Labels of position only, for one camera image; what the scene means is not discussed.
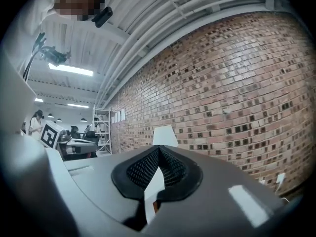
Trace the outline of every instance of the white sticker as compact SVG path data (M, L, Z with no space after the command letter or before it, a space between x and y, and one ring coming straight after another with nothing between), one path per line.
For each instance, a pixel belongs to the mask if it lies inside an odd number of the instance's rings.
M121 110L121 120L125 120L125 109Z
M232 186L228 191L253 227L256 228L269 219L265 209L254 199L243 185Z

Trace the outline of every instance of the black chair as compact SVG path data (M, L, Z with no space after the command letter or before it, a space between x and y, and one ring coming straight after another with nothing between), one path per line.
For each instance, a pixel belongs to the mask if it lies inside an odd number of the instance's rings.
M78 133L79 129L77 126L72 125L70 135L73 139L81 139L80 134Z
M95 131L89 131L84 135L83 139L88 140L88 141L92 141L98 145L100 137L95 135ZM91 158L95 158L95 157L97 157L96 153L91 152Z

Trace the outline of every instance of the fluorescent light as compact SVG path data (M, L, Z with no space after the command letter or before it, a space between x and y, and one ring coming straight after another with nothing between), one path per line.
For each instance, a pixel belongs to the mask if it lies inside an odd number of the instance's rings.
M89 106L86 105L74 105L74 104L67 104L68 106L74 106L74 107L81 107L81 108L89 108Z
M48 66L50 69L54 69L54 70L61 70L61 71L66 71L66 72L71 72L71 73L77 73L77 74L86 75L86 76L90 76L90 77L93 76L93 71L87 70L87 69L80 69L80 68L66 66L66 65L59 65L56 67L51 63L49 63Z

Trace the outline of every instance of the white paper tag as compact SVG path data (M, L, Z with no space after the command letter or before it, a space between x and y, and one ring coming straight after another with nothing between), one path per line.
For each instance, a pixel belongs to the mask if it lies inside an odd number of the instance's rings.
M151 179L149 185L145 189L145 213L147 224L155 217L155 209L153 203L157 200L157 194L164 190L164 178L161 169L158 167L156 173Z

